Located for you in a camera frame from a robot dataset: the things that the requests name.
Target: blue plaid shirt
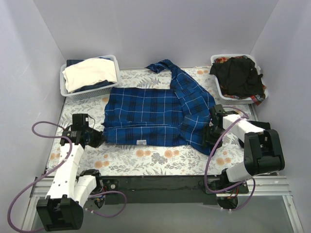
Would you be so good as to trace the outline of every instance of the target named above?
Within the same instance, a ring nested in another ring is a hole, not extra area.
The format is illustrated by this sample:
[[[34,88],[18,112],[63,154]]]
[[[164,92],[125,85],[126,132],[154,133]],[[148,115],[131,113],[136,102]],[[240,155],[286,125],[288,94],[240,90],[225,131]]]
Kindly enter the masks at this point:
[[[152,146],[190,144],[203,148],[203,128],[209,124],[214,98],[189,74],[170,60],[151,64],[148,69],[172,72],[169,90],[112,88],[105,108],[104,133],[107,143]]]

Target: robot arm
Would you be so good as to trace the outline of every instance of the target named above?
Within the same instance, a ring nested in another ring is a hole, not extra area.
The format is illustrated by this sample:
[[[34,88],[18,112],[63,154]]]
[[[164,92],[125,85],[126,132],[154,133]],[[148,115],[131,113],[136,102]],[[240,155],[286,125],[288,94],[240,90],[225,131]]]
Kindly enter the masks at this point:
[[[76,183],[78,165],[85,146],[98,147],[104,142],[102,133],[88,126],[87,114],[73,114],[72,125],[63,131],[72,142],[71,155],[56,171],[44,200],[37,203],[37,212],[46,231],[77,230],[83,222],[83,206],[91,194],[101,192],[103,183],[98,170],[83,171]],[[61,139],[60,162],[69,151],[69,143]]]
[[[234,111],[226,112],[221,105],[211,108],[210,114],[211,124],[205,128],[203,143],[214,146],[224,130],[241,117]],[[275,130],[265,130],[242,119],[230,131],[244,142],[244,160],[222,171],[221,180],[224,186],[255,175],[284,169],[282,147]]]

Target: white label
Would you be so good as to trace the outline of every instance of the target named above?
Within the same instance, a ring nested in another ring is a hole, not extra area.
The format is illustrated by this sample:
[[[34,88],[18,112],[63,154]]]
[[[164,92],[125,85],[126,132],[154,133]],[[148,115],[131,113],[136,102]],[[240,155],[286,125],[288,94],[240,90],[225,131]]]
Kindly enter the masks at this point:
[[[146,145],[147,140],[137,140],[136,145]]]

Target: white laundry basket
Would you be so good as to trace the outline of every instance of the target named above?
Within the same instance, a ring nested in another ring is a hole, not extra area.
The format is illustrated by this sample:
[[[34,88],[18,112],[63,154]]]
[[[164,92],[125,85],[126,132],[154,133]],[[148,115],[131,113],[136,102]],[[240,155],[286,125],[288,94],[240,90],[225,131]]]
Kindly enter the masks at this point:
[[[248,58],[252,59],[253,62],[255,63],[255,68],[256,68],[258,74],[260,74],[260,67],[257,65],[255,59],[251,55],[248,55],[248,54],[218,54],[218,55],[213,55],[210,58],[210,62],[213,64],[215,59],[220,58],[220,57],[229,57],[230,58],[230,57],[238,57],[238,56],[247,56]],[[252,98],[250,98],[250,97],[242,99],[242,100],[239,100],[239,99],[234,99],[234,98],[229,98],[229,97],[223,96],[222,91],[220,89],[220,85],[219,85],[218,79],[217,79],[216,76],[215,76],[215,82],[216,82],[216,85],[217,85],[218,93],[219,93],[219,96],[221,98],[221,103],[222,104],[252,104],[252,103],[254,103]],[[267,90],[267,88],[264,90],[264,94],[266,95],[266,98],[267,98],[268,97],[268,90]]]
[[[60,93],[62,96],[72,98],[74,100],[82,100],[86,98],[91,98],[95,96],[100,96],[100,95],[106,95],[110,93],[110,90],[114,86],[118,86],[121,83],[121,77],[120,77],[120,69],[118,65],[118,61],[114,55],[106,55],[106,56],[100,56],[102,58],[109,58],[111,61],[115,63],[115,68],[116,68],[116,75],[117,75],[117,83],[114,83],[112,85],[108,86],[103,86],[100,88],[92,89],[92,90],[86,90],[86,91],[80,91],[76,93],[68,93],[66,89],[66,80],[64,79],[63,71],[66,68],[66,64],[62,65],[60,68],[60,73],[59,73],[59,80],[60,80]]]

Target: floral tablecloth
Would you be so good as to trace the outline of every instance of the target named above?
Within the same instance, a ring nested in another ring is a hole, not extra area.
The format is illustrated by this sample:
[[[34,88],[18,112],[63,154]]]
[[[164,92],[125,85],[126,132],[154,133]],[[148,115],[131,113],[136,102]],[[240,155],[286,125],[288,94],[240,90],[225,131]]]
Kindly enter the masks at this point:
[[[209,75],[209,68],[186,68],[202,87],[204,87],[219,103],[215,79]],[[169,89],[171,72],[163,71],[155,74],[147,69],[122,70],[121,87]],[[104,109],[109,96],[98,96],[90,99],[74,101],[66,99],[61,114],[60,124],[71,124],[72,114],[87,113],[95,119],[95,129],[102,131]],[[235,105],[246,111],[251,117],[249,105]],[[47,170],[59,162],[59,139],[53,142]],[[209,166],[209,174],[220,174],[224,168],[231,167],[243,160],[243,149],[239,146],[237,137],[229,133],[223,139],[223,146],[217,149]],[[152,147],[134,145],[107,145],[99,148],[86,147],[81,158],[78,174],[86,169],[98,169],[104,176],[135,176],[135,175],[202,175],[204,174],[207,156],[196,151],[191,146]]]

